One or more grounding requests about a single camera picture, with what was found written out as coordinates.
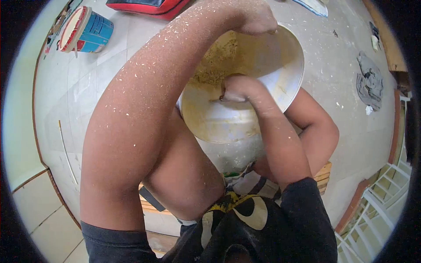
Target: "white floor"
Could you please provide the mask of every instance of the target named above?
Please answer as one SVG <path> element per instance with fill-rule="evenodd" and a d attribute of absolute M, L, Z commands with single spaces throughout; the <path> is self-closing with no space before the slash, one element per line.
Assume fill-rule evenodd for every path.
<path fill-rule="evenodd" d="M 80 188 L 72 181 L 58 120 L 79 181 L 83 139 L 99 97 L 123 64 L 167 23 L 116 12 L 106 7 L 105 2 L 84 0 L 82 5 L 91 6 L 93 11 L 114 23 L 108 46 L 98 54 L 78 53 L 78 58 L 73 53 L 52 48 L 46 59 L 39 62 L 35 84 L 35 122 L 42 158 L 78 220 Z M 328 188 L 322 197 L 335 226 L 357 184 L 387 161 L 393 134 L 396 83 L 388 71 L 384 52 L 375 53 L 371 47 L 368 24 L 371 18 L 360 0 L 330 1 L 327 19 L 292 0 L 268 2 L 277 20 L 290 28 L 303 46 L 306 59 L 303 88 L 331 115 L 341 133 L 339 145 L 330 159 L 333 166 Z M 376 62 L 384 77 L 382 108 L 370 116 L 365 115 L 365 105 L 355 88 L 356 74 L 360 72 L 356 57 L 360 50 Z M 229 144 L 199 143 L 220 171 L 240 170 L 261 152 L 259 136 Z M 146 220 L 147 229 L 177 234 L 179 226 L 174 224 L 174 218 L 161 218 L 162 221 L 147 218 L 151 218 Z"/>

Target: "fist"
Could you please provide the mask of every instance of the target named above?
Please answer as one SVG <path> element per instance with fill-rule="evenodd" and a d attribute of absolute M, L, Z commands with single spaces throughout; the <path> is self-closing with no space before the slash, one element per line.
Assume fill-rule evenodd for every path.
<path fill-rule="evenodd" d="M 246 102 L 253 91 L 264 88 L 263 84 L 253 77 L 240 73 L 225 77 L 221 85 L 221 101 Z"/>
<path fill-rule="evenodd" d="M 235 31 L 247 35 L 274 34 L 276 32 L 278 22 L 265 0 L 238 0 L 237 4 L 243 15 L 244 23 Z"/>

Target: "rag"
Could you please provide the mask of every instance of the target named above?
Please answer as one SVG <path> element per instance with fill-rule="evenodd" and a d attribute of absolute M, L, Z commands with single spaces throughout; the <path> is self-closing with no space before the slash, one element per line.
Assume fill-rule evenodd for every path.
<path fill-rule="evenodd" d="M 362 74 L 357 74 L 357 92 L 360 99 L 374 111 L 381 108 L 383 77 L 378 67 L 363 51 L 357 57 Z"/>

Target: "green object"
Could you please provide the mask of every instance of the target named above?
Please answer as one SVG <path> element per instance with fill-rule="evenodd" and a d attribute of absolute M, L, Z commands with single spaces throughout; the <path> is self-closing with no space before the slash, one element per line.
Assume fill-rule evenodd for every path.
<path fill-rule="evenodd" d="M 234 176 L 239 176 L 240 173 L 231 173 L 231 172 L 226 172 L 223 173 L 224 177 L 234 177 Z"/>

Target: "red cushion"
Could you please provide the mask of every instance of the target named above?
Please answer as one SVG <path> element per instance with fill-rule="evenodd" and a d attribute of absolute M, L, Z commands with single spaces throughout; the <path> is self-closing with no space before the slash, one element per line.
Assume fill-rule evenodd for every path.
<path fill-rule="evenodd" d="M 164 0 L 157 6 L 157 1 L 147 0 L 108 0 L 106 5 L 117 11 L 145 14 L 164 20 L 171 20 L 188 3 L 189 0 Z"/>

